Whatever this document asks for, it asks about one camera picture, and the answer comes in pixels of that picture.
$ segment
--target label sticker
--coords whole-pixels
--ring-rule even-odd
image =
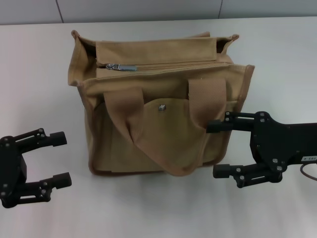
[[[316,161],[317,160],[317,156],[304,156],[302,158],[302,161]]]

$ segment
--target wall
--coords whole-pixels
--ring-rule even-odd
[[[0,1],[2,25],[316,15],[316,0]]]

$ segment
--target canvas bag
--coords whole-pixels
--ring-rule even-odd
[[[206,134],[207,123],[241,111],[254,70],[226,54],[238,35],[144,42],[72,36],[68,84],[85,107],[92,173],[184,176],[221,161],[230,132]]]

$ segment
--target table surface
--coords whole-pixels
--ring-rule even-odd
[[[97,177],[88,169],[84,108],[67,85],[76,29],[94,40],[177,38],[210,31],[240,34],[228,54],[253,64],[243,111],[268,111],[282,123],[317,121],[317,17],[0,26],[0,132],[64,131],[68,144],[25,154],[28,181],[70,172],[72,187],[49,203],[0,208],[0,237],[310,238],[317,233],[317,182],[290,166],[281,183],[238,189],[212,168]],[[233,132],[222,163],[253,163],[250,134]],[[314,174],[314,166],[307,168]]]

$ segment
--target metal snap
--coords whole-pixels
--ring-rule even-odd
[[[166,106],[165,106],[164,104],[161,104],[161,105],[158,107],[158,110],[159,110],[160,112],[163,112],[163,111],[166,110]]]

